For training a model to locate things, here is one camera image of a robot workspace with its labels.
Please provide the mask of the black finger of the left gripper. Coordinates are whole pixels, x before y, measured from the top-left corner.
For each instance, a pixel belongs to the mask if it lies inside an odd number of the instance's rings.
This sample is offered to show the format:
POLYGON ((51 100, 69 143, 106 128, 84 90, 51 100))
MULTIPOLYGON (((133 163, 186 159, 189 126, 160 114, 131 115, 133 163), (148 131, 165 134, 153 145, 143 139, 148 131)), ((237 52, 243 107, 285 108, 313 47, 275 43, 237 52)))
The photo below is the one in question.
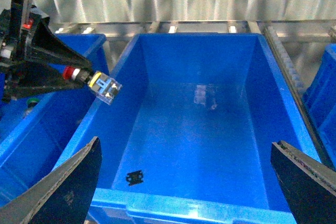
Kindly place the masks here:
POLYGON ((31 61, 43 64, 56 64, 90 69, 92 63, 68 47, 48 27, 46 19, 33 25, 31 37, 31 61))
POLYGON ((62 73, 52 66, 27 63, 5 73, 4 98, 26 98, 83 87, 83 83, 64 79, 62 73))

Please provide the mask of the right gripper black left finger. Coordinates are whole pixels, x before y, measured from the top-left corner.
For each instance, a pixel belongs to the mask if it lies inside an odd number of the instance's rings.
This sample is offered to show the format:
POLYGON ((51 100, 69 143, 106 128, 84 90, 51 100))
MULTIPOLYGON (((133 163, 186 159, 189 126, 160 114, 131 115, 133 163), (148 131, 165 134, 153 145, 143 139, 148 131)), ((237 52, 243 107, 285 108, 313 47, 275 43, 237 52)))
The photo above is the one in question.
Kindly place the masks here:
POLYGON ((84 223, 102 163, 98 137, 1 207, 1 223, 84 223))

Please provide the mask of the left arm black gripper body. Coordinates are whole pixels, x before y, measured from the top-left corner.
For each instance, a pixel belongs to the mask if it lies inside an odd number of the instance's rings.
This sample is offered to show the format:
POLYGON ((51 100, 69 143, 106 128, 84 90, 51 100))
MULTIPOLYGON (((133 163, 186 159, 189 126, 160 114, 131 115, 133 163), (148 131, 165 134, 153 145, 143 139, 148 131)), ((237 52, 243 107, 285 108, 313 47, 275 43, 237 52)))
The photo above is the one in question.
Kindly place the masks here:
POLYGON ((33 0, 11 0, 10 9, 1 12, 1 66, 32 61, 33 38, 49 22, 49 15, 33 4, 33 0))

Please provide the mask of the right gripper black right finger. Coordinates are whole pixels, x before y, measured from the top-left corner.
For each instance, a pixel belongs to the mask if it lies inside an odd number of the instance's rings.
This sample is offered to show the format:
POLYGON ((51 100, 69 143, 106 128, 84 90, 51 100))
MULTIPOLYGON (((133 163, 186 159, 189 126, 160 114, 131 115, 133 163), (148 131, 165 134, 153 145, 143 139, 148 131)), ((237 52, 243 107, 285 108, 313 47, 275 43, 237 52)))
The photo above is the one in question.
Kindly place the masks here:
POLYGON ((285 141, 270 161, 296 223, 335 223, 335 171, 285 141))

